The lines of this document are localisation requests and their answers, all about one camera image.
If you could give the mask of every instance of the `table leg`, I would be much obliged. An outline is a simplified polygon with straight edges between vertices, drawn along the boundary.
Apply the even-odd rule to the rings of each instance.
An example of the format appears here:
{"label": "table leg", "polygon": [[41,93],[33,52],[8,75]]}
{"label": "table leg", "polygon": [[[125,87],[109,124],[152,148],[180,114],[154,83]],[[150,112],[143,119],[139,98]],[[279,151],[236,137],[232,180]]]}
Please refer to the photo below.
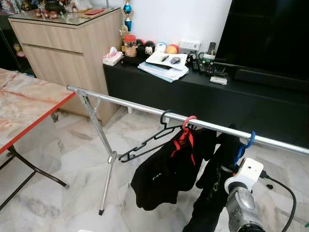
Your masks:
{"label": "table leg", "polygon": [[58,178],[44,172],[43,170],[37,168],[36,166],[34,166],[32,163],[30,163],[28,160],[26,160],[24,157],[22,157],[14,148],[14,146],[12,145],[11,147],[8,148],[8,150],[18,159],[20,159],[25,165],[27,165],[29,168],[31,168],[32,170],[52,179],[53,181],[56,181],[58,184],[62,185],[63,187],[65,187],[66,189],[68,189],[70,186],[67,185],[66,183],[64,183],[63,181],[59,180]]}
{"label": "table leg", "polygon": [[24,180],[23,183],[20,184],[20,186],[18,186],[18,188],[0,205],[0,210],[19,192],[19,190],[36,174],[36,173],[40,173],[54,181],[56,181],[58,184],[62,185],[63,187],[65,187],[66,189],[69,188],[69,185],[67,185],[66,183],[64,183],[63,181],[59,180],[58,178],[44,172],[43,170],[37,168],[36,166],[34,166],[32,163],[30,163],[28,160],[26,160],[24,157],[22,157],[14,148],[14,146],[12,145],[11,147],[8,148],[8,150],[11,153],[11,157],[5,161],[1,166],[0,166],[0,170],[2,168],[4,168],[9,162],[12,161],[12,159],[14,157],[18,158],[19,160],[21,160],[24,164],[26,164],[29,168],[31,168],[33,170],[33,172],[27,177],[26,180]]}

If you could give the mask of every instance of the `marble table top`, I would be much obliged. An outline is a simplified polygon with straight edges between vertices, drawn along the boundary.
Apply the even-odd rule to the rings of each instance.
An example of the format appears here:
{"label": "marble table top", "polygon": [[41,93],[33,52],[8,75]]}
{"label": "marble table top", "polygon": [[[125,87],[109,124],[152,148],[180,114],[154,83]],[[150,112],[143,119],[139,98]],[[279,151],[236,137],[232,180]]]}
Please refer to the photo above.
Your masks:
{"label": "marble table top", "polygon": [[74,94],[64,86],[0,69],[0,154]]}

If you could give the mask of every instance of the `red lid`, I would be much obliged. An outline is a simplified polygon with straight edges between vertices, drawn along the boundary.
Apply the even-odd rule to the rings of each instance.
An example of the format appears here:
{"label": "red lid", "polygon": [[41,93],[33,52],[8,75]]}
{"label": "red lid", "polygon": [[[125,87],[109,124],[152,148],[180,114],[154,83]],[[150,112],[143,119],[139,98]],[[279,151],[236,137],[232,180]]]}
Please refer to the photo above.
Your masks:
{"label": "red lid", "polygon": [[136,41],[135,35],[125,35],[124,39],[125,39],[126,42],[135,42]]}

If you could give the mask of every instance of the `red strap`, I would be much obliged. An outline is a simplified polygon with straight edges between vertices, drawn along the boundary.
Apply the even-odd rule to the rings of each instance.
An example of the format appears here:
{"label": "red strap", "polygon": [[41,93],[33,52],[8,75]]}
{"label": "red strap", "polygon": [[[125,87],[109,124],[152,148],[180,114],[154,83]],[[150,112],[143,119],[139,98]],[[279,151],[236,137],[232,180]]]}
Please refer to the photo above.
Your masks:
{"label": "red strap", "polygon": [[191,154],[191,160],[193,162],[193,165],[195,166],[195,160],[194,160],[193,154]]}
{"label": "red strap", "polygon": [[[183,133],[182,133],[182,135],[181,135],[180,138],[179,138],[179,142],[183,142],[183,141],[186,139],[187,135],[188,135],[188,136],[189,136],[189,142],[190,142],[190,144],[191,144],[192,149],[193,149],[193,145],[194,145],[194,143],[193,143],[193,141],[194,141],[194,140],[193,140],[193,136],[192,136],[190,130],[189,130],[187,127],[185,127],[185,126],[187,125],[187,123],[189,122],[189,120],[191,120],[191,119],[196,119],[196,118],[197,118],[196,116],[190,116],[190,117],[188,117],[188,118],[183,122]],[[174,142],[174,144],[175,144],[176,150],[172,152],[171,157],[174,156],[174,154],[176,153],[176,151],[179,151],[179,150],[180,150],[180,144],[179,144],[179,142],[178,142],[176,139],[174,139],[173,142]],[[191,154],[191,160],[192,160],[193,165],[195,166],[195,160],[194,160],[194,155],[193,155],[193,153]]]}
{"label": "red strap", "polygon": [[175,154],[176,151],[179,151],[179,150],[180,150],[180,145],[179,145],[178,141],[177,141],[176,139],[174,139],[173,142],[174,142],[174,144],[175,144],[176,150],[172,152],[171,157],[174,156],[174,154]]}

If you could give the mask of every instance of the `red table edge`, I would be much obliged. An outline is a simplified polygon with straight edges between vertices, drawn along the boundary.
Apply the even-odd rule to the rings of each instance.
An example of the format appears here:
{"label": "red table edge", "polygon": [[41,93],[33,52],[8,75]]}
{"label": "red table edge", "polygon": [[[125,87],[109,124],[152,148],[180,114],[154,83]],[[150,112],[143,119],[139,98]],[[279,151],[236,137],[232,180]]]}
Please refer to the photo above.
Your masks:
{"label": "red table edge", "polygon": [[22,132],[20,132],[17,136],[15,136],[10,142],[8,142],[6,145],[4,145],[2,148],[0,148],[0,155],[6,149],[8,149],[10,146],[12,146],[14,143],[16,143],[21,137],[23,137],[25,134],[27,134],[32,128],[34,128],[36,125],[38,125],[44,119],[46,119],[53,111],[55,111],[60,106],[62,106],[64,103],[66,103],[68,100],[70,100],[74,95],[75,95],[75,92],[72,92],[69,96],[67,96],[65,99],[60,101],[57,105],[55,105],[53,108],[51,108],[45,114],[43,114],[39,119],[37,119],[30,126],[28,126],[26,129],[24,129]]}

